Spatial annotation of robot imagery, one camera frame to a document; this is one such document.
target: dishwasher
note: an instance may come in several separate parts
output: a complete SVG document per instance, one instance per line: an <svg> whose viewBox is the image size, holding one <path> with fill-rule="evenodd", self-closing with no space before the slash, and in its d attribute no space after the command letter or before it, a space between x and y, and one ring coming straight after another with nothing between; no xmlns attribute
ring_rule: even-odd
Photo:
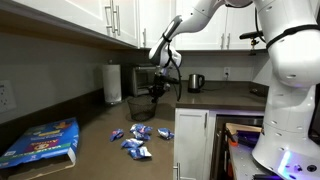
<svg viewBox="0 0 320 180"><path fill-rule="evenodd" d="M225 133L226 123L261 127L263 116L217 115L213 143L210 180L226 179L228 142Z"/></svg>

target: black kettle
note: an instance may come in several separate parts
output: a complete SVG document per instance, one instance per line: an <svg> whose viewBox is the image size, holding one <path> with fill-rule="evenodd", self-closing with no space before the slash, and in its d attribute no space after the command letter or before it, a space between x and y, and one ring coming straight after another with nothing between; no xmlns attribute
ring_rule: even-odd
<svg viewBox="0 0 320 180"><path fill-rule="evenodd" d="M205 83L204 75L190 74L189 75L188 92L199 93L200 89L204 86L204 83Z"/></svg>

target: robotic arm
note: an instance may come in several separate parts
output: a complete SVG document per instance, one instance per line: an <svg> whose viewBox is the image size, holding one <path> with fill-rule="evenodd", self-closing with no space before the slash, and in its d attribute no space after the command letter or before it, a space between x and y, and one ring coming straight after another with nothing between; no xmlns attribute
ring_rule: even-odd
<svg viewBox="0 0 320 180"><path fill-rule="evenodd" d="M176 35L201 31L221 5L246 7L251 1L273 66L263 129L252 155L284 179L319 180L320 148L308 138L308 130L320 83L320 28L309 0L200 0L188 17L173 19L149 59L160 67L158 77L166 77L167 68L181 64L181 55L170 47ZM150 92L157 100L165 78L156 79Z"/></svg>

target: candy wrapper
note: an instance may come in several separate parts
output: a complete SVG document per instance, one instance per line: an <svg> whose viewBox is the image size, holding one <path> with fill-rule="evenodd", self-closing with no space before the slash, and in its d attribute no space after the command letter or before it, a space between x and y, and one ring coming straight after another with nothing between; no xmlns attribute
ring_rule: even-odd
<svg viewBox="0 0 320 180"><path fill-rule="evenodd" d="M139 141L134 138L131 138L131 139L126 139L125 141L123 141L121 143L121 146L124 148L138 148L143 143L144 143L143 141Z"/></svg>
<svg viewBox="0 0 320 180"><path fill-rule="evenodd" d="M145 126L143 124L134 124L132 125L130 132L138 131L141 134L146 134L149 133L152 130L152 127L150 126Z"/></svg>
<svg viewBox="0 0 320 180"><path fill-rule="evenodd" d="M170 130L167 128L159 128L158 132L159 132L160 136L165 139L172 139L174 137L174 134L171 133Z"/></svg>
<svg viewBox="0 0 320 180"><path fill-rule="evenodd" d="M110 141L112 142L112 141L114 141L116 139L121 138L123 136L123 134L124 133L123 133L122 129L117 129L117 130L112 131L112 134L110 136Z"/></svg>
<svg viewBox="0 0 320 180"><path fill-rule="evenodd" d="M133 131L134 137L138 140L147 140L149 141L151 138L149 134L139 133L138 131Z"/></svg>
<svg viewBox="0 0 320 180"><path fill-rule="evenodd" d="M141 148L129 148L128 152L133 159L142 159L152 156L145 146Z"/></svg>

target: kitchen counter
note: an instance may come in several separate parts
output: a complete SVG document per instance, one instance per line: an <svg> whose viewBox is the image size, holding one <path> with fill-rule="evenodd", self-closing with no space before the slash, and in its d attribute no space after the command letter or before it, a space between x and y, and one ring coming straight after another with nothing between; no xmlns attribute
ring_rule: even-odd
<svg viewBox="0 0 320 180"><path fill-rule="evenodd" d="M75 167L38 179L172 179L174 139L163 140L157 129L166 127L174 131L175 108L264 111L266 98L249 93L247 82L208 82L204 88L219 90L190 94L184 82L181 100L176 102L172 88L160 98L155 117L141 122L153 127L151 140L145 142L152 154L150 159L133 160L127 150L120 146L123 140L133 137L129 129L139 123L131 120L126 101L115 106L100 105L81 110L76 117L80 126L80 139ZM124 130L124 137L110 142L111 132L118 128Z"/></svg>

